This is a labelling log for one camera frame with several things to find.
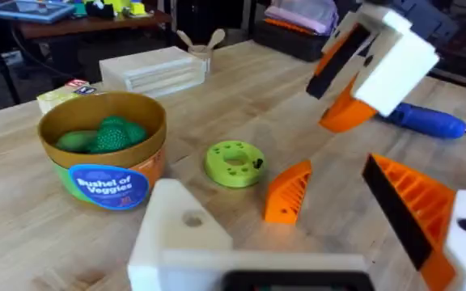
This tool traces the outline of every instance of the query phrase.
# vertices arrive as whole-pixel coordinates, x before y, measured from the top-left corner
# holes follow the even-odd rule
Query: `wooden utensil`
[[[224,40],[224,37],[226,37],[226,33],[224,32],[223,29],[217,29],[214,34],[211,36],[210,42],[208,45],[206,45],[206,49],[212,49],[215,45],[217,45],[219,42]]]
[[[178,30],[178,31],[177,31],[177,35],[179,36],[179,38],[181,38],[181,40],[182,40],[186,45],[188,45],[189,47],[192,47],[192,46],[193,46],[192,40],[190,40],[190,38],[186,35],[186,33],[184,33],[183,31]]]

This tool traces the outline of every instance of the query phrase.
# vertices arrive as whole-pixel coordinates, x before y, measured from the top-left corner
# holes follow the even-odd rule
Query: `wooden table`
[[[314,67],[250,42],[219,49],[205,84],[160,99],[167,176],[193,192],[239,249],[360,253],[378,290],[422,290],[361,170],[376,152],[466,188],[466,137],[440,141],[377,120],[329,133],[316,122],[333,98],[304,91]],[[466,120],[463,87],[425,78],[407,100]],[[109,212],[67,194],[37,138],[39,119],[35,102],[0,111],[0,290],[128,290],[125,265],[146,206]],[[206,148],[229,139],[264,152],[261,183],[231,190],[206,177]],[[268,181],[306,158],[314,173],[298,223],[264,223]]]

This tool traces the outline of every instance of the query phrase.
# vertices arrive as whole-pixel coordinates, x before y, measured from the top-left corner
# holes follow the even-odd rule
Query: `green toy vegetable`
[[[146,130],[123,117],[110,116],[100,122],[95,142],[89,146],[92,154],[110,153],[134,146],[147,138]]]
[[[95,140],[96,130],[79,130],[64,134],[55,145],[60,150],[73,153],[87,152],[87,147]]]
[[[56,147],[74,153],[103,154],[124,150],[147,139],[146,130],[139,124],[120,116],[110,116],[100,122],[98,130],[66,133]]]

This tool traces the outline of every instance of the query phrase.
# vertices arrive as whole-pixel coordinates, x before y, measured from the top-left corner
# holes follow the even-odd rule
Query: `blue glue gun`
[[[400,103],[392,114],[383,119],[388,123],[432,137],[456,139],[466,133],[466,124],[463,120],[445,112],[407,103]]]

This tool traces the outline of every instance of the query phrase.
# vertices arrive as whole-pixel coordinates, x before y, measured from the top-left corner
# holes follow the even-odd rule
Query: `black rubber pad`
[[[327,91],[332,80],[355,54],[359,46],[370,36],[371,32],[362,25],[358,25],[348,36],[345,43],[337,50],[332,59],[319,75],[312,77],[307,86],[307,93],[320,99]]]
[[[391,223],[414,267],[420,270],[432,252],[432,246],[422,229],[373,157],[368,158],[362,176],[379,202],[380,208]]]

